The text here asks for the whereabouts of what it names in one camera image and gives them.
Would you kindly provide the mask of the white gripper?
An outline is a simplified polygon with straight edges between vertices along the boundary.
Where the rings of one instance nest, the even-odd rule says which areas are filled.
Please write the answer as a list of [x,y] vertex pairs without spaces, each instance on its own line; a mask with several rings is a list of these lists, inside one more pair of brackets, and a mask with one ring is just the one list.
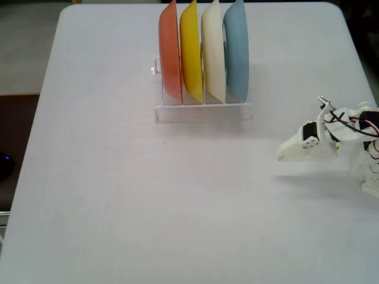
[[279,146],[276,155],[279,162],[324,161],[338,156],[336,142],[319,120],[301,126]]

